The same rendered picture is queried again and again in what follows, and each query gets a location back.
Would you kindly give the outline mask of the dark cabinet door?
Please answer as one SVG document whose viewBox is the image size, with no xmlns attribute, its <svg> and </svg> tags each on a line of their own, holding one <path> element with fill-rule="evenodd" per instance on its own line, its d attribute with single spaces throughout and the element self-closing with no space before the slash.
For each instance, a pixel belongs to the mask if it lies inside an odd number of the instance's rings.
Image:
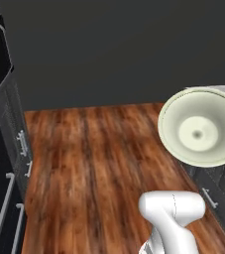
<svg viewBox="0 0 225 254">
<path fill-rule="evenodd" d="M 27 164 L 33 161 L 33 152 L 18 85 L 12 68 L 0 84 L 0 129 L 13 172 L 16 175 L 21 197 L 25 198 L 29 178 L 25 177 L 24 174 L 29 168 Z M 25 133 L 28 146 L 28 154 L 26 157 L 21 155 L 21 145 L 16 139 L 21 130 Z"/>
</svg>

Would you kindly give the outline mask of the pale green bowl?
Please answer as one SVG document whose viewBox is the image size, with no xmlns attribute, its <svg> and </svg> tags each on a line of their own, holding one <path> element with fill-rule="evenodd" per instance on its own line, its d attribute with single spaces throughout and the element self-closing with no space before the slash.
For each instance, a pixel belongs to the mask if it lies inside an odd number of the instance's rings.
<svg viewBox="0 0 225 254">
<path fill-rule="evenodd" d="M 166 149 L 178 160 L 195 167 L 212 168 L 225 164 L 225 152 L 215 153 L 222 131 L 208 116 L 197 113 L 195 98 L 207 97 L 209 103 L 222 104 L 218 116 L 225 130 L 225 92 L 207 86 L 182 90 L 163 106 L 158 131 Z"/>
</svg>

